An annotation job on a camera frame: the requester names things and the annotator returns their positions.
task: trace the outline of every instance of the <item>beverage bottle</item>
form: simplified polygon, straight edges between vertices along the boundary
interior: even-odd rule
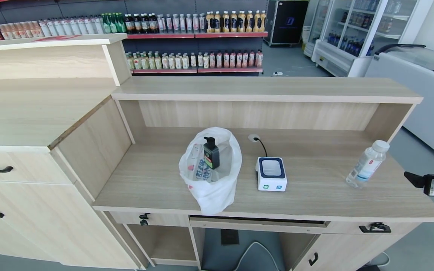
[[[198,60],[198,66],[203,67],[203,55],[202,55],[202,53],[199,53],[199,55],[197,56],[197,60]]]
[[[77,23],[78,23],[78,28],[79,28],[79,31],[81,32],[81,34],[87,35],[88,30],[86,29],[86,26],[85,26],[85,18],[79,17],[77,20]]]
[[[178,14],[172,15],[172,23],[174,24],[174,33],[180,33],[180,20]]]
[[[211,68],[215,67],[215,55],[214,55],[214,52],[210,52],[210,55],[209,55],[209,67],[211,67]]]
[[[252,15],[252,10],[249,10],[246,16],[246,32],[252,32],[254,24],[255,21],[254,21],[254,16]]]
[[[78,27],[78,19],[75,17],[72,17],[69,21],[69,25],[71,26],[71,31],[73,31],[73,33],[75,35],[81,35],[81,31],[79,30]]]
[[[214,16],[214,32],[220,33],[220,12],[216,11]]]
[[[206,22],[207,20],[205,19],[205,13],[200,13],[200,17],[199,17],[199,29],[201,33],[204,33],[206,31]]]
[[[93,17],[93,23],[95,24],[95,29],[96,29],[96,32],[98,33],[98,34],[105,34],[105,31],[103,30],[103,20],[102,20],[102,17],[100,17],[100,16],[95,16],[95,17]]]
[[[134,24],[135,24],[135,33],[141,34],[142,33],[142,18],[138,13],[133,14],[134,18]]]
[[[231,32],[237,32],[237,14],[232,11],[231,14]]]
[[[198,33],[199,30],[200,30],[199,15],[198,14],[193,14],[193,17],[192,17],[192,26],[193,26],[193,32],[194,33]]]
[[[165,20],[167,21],[167,33],[174,32],[172,27],[172,17],[170,17],[170,14],[167,14],[167,18]]]
[[[207,33],[213,33],[214,29],[214,12],[207,12],[207,17],[205,17],[205,29]]]
[[[186,30],[187,33],[192,33],[192,29],[193,29],[193,21],[192,21],[192,17],[190,14],[186,15]]]
[[[230,60],[229,52],[225,51],[224,52],[224,67],[230,67],[229,60]]]
[[[181,15],[180,15],[179,23],[180,23],[180,32],[181,32],[181,33],[186,33],[186,26],[185,26],[185,17],[184,17],[184,14],[181,14]]]
[[[229,55],[229,67],[234,68],[235,67],[235,52],[232,50],[231,54]]]
[[[219,69],[222,68],[222,53],[220,50],[217,52],[217,55],[215,56],[215,66]]]
[[[231,18],[229,17],[229,12],[224,11],[224,16],[222,16],[222,32],[231,31]]]
[[[241,50],[236,54],[235,56],[235,67],[240,68],[242,67],[242,53]]]
[[[254,59],[255,59],[255,53],[253,51],[250,51],[248,67],[254,66]]]
[[[249,60],[249,54],[247,51],[244,51],[244,53],[242,54],[242,67],[243,68],[247,67],[248,60]]]
[[[259,32],[258,21],[260,21],[260,11],[256,11],[254,15],[254,26],[252,27],[253,32]]]
[[[355,168],[346,177],[346,183],[354,188],[365,187],[379,165],[386,159],[388,149],[390,145],[386,141],[376,140],[363,152]]]
[[[165,19],[163,14],[157,15],[158,31],[160,33],[165,33]]]

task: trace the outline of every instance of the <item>juice bottle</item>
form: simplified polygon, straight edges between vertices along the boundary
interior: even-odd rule
[[[232,11],[231,14],[231,32],[237,32],[237,14]]]
[[[197,60],[195,58],[195,53],[191,53],[191,55],[190,55],[190,64],[191,64],[191,67],[193,67],[193,68],[197,67]]]
[[[252,16],[252,10],[249,10],[246,16],[246,32],[252,32],[253,27],[254,27],[254,16]]]
[[[205,18],[205,29],[207,29],[207,33],[213,33],[214,29],[214,12],[207,12],[207,17]]]
[[[266,11],[263,10],[260,14],[260,21],[257,22],[257,25],[259,26],[259,32],[266,31]]]
[[[255,53],[253,51],[250,51],[248,67],[254,66],[254,58],[255,58]]]
[[[236,64],[235,67],[242,67],[242,53],[239,50],[239,53],[235,56]]]
[[[220,33],[220,12],[216,11],[214,16],[214,32]]]
[[[229,67],[229,52],[224,53],[224,67]]]
[[[74,17],[71,18],[71,20],[69,21],[69,25],[71,26],[71,30],[73,31],[73,33],[75,35],[81,35],[81,31],[79,30],[79,27],[78,27],[78,19],[77,18],[74,18]],[[110,24],[108,24],[108,32],[107,33],[111,33]]]
[[[197,59],[199,61],[199,67],[203,67],[203,55],[202,55],[202,53],[199,53]]]
[[[215,66],[217,68],[222,68],[222,53],[220,51],[217,52],[215,57]]]
[[[223,21],[224,21],[224,23],[222,24],[222,32],[230,32],[231,31],[231,19],[229,17],[229,12],[224,11]]]
[[[247,51],[244,51],[244,53],[242,54],[242,67],[247,67],[248,60],[249,60],[249,54],[247,53]]]
[[[187,33],[192,33],[193,21],[190,14],[186,15],[186,29],[187,29]]]
[[[255,15],[254,15],[254,25],[252,27],[252,31],[254,32],[259,32],[259,21],[260,21],[260,11],[255,11]]]
[[[246,15],[244,14],[244,11],[239,11],[239,16],[237,17],[237,32],[246,32],[245,27],[246,22]]]
[[[193,32],[194,33],[198,33],[199,30],[200,30],[200,27],[199,27],[199,15],[198,14],[193,14],[192,25],[193,25]]]
[[[214,55],[214,52],[210,52],[210,55],[209,55],[209,67],[215,67],[215,55]]]
[[[209,56],[207,55],[207,53],[205,53],[203,55],[203,68],[208,69],[208,67],[209,67]]]
[[[235,67],[235,52],[234,52],[234,50],[232,50],[232,53],[229,56],[229,67]]]

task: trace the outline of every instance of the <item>green bottle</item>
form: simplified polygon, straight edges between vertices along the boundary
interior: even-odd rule
[[[111,33],[112,30],[110,29],[110,22],[108,21],[108,13],[102,13],[101,17],[103,18],[103,29],[105,30],[105,33]]]
[[[117,24],[115,22],[115,12],[113,14],[109,15],[110,18],[110,29],[112,30],[112,33],[118,33]]]

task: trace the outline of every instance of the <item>glass door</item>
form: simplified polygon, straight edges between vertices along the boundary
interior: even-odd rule
[[[309,43],[316,43],[321,37],[322,28],[324,27],[324,20],[326,19],[327,9],[329,8],[330,0],[319,0],[317,5],[314,21],[310,30]]]
[[[399,43],[417,0],[388,0],[366,55],[388,44]]]

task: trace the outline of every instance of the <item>wood grain surface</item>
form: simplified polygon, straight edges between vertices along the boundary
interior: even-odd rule
[[[0,80],[0,146],[42,151],[115,89],[112,79]]]
[[[422,97],[386,78],[133,77],[116,100],[418,104]]]
[[[93,207],[105,211],[201,215],[179,175],[179,159],[202,129],[147,128],[103,187]],[[434,221],[434,203],[403,177],[390,156],[365,189],[353,189],[345,177],[372,145],[365,132],[231,129],[243,162],[234,203],[219,215],[324,221]],[[261,192],[255,161],[262,146],[248,140],[259,134],[271,157],[282,157],[286,192]]]
[[[355,130],[378,104],[138,101],[147,127]]]

